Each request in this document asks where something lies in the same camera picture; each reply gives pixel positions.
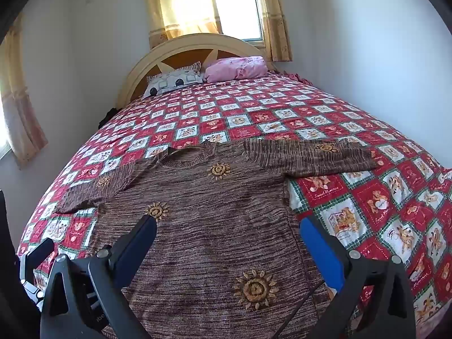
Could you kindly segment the dark object beside bed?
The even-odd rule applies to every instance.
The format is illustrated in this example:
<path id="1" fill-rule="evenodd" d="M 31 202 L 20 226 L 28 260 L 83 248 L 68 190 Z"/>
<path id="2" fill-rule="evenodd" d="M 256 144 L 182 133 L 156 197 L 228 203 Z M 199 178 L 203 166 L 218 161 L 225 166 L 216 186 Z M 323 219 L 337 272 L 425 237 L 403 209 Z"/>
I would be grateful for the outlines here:
<path id="1" fill-rule="evenodd" d="M 118 112 L 119 109 L 117 108 L 110 109 L 105 115 L 105 117 L 99 122 L 97 128 L 101 129 L 102 127 L 104 127 Z"/>

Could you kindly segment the pink pillow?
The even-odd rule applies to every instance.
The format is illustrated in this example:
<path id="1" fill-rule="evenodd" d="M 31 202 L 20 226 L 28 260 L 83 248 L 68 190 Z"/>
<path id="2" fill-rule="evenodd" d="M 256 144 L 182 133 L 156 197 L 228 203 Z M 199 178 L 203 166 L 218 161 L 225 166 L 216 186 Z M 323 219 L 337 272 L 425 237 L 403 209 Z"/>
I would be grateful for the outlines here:
<path id="1" fill-rule="evenodd" d="M 261 56 L 227 57 L 214 61 L 205 68 L 208 83 L 254 79 L 268 73 L 267 63 Z"/>

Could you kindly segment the red patchwork bedspread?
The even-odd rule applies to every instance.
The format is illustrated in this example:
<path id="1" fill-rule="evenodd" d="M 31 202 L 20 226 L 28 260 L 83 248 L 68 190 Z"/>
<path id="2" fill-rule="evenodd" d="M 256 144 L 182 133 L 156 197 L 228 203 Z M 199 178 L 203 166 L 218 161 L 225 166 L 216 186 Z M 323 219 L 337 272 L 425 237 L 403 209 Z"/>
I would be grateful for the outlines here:
<path id="1" fill-rule="evenodd" d="M 422 146 L 280 73 L 149 90 L 91 136 L 21 237 L 36 268 L 95 253 L 143 215 L 157 236 L 124 296 L 153 338 L 303 338 L 334 290 L 299 235 L 315 217 L 349 250 L 401 259 L 416 335 L 451 307 L 451 170 Z"/>

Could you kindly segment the brown knitted sweater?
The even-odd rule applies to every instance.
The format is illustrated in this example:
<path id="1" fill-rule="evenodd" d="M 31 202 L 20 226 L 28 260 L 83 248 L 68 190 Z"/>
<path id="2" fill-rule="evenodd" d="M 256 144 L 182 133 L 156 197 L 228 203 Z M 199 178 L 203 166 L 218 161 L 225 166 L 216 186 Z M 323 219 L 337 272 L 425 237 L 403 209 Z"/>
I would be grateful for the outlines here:
<path id="1" fill-rule="evenodd" d="M 125 291 L 153 338 L 270 338 L 308 288 L 287 179 L 374 167 L 370 151 L 345 140 L 203 142 L 74 186 L 57 212 L 97 209 L 91 250 L 144 215 L 156 220 Z"/>

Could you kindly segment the grey patterned pillow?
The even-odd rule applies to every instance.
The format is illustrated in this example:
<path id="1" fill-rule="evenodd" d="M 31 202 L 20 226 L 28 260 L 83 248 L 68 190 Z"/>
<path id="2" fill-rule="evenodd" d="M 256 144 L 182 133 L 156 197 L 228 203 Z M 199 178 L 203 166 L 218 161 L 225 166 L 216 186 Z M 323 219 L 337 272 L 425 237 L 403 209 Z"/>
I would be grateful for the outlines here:
<path id="1" fill-rule="evenodd" d="M 142 99 L 147 97 L 166 94 L 171 91 L 182 89 L 187 86 L 204 83 L 204 76 L 201 72 L 201 62 L 185 66 L 167 73 L 160 73 L 152 77 L 147 77 L 148 83 Z"/>

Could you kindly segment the side window curtain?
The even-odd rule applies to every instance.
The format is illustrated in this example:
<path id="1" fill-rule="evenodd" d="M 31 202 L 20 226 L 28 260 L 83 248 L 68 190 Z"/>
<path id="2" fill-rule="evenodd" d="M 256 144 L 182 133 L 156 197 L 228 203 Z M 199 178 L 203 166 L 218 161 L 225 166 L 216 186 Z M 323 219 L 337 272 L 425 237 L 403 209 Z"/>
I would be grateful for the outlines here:
<path id="1" fill-rule="evenodd" d="M 25 167 L 46 145 L 47 138 L 32 106 L 22 65 L 22 16 L 1 42 L 1 108 L 8 143 L 18 167 Z"/>

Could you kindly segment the yellow curtain right panel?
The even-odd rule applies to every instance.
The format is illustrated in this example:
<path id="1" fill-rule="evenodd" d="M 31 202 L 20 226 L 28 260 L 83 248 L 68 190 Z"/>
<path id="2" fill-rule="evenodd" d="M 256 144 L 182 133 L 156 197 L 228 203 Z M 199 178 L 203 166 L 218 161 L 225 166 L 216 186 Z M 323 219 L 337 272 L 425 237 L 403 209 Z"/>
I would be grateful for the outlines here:
<path id="1" fill-rule="evenodd" d="M 272 62 L 292 61 L 286 20 L 280 0 L 260 0 L 264 46 Z"/>

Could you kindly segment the yellow curtain left panel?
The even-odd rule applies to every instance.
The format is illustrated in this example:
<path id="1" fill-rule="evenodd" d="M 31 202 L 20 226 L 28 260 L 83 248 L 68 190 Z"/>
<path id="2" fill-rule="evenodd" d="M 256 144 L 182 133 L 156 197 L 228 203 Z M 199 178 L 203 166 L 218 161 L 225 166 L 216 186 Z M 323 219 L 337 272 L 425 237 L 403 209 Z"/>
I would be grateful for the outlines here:
<path id="1" fill-rule="evenodd" d="M 215 0 L 146 0 L 149 46 L 187 34 L 222 33 Z"/>

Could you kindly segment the cream wooden headboard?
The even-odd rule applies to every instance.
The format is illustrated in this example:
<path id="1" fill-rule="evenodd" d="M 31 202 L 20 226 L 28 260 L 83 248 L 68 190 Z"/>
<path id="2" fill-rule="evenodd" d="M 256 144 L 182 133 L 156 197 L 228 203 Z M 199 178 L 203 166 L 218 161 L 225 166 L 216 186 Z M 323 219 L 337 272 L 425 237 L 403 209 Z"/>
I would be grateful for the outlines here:
<path id="1" fill-rule="evenodd" d="M 166 41 L 146 54 L 132 68 L 123 82 L 116 100 L 122 109 L 144 94 L 146 78 L 167 73 L 196 62 L 206 68 L 211 62 L 226 57 L 264 56 L 264 52 L 246 41 L 223 34 L 187 34 Z"/>

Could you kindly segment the yellow curtain panel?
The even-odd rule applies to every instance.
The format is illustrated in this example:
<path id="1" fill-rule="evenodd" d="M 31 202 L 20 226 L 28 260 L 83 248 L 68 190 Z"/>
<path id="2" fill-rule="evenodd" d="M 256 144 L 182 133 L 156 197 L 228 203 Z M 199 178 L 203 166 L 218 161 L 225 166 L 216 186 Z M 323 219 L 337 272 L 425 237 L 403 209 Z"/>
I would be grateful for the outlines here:
<path id="1" fill-rule="evenodd" d="M 272 62 L 292 61 L 286 20 L 280 0 L 260 0 L 264 46 Z"/>
<path id="2" fill-rule="evenodd" d="M 222 33 L 215 0 L 146 0 L 149 46 L 187 34 Z"/>

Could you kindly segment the window behind bed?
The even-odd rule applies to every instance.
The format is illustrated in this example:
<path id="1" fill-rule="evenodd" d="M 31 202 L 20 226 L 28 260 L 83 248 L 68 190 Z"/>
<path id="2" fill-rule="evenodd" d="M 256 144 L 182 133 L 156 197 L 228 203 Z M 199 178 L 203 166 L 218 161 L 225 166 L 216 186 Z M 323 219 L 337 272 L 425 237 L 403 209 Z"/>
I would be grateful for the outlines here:
<path id="1" fill-rule="evenodd" d="M 215 0 L 222 32 L 254 45 L 264 43 L 260 0 Z"/>

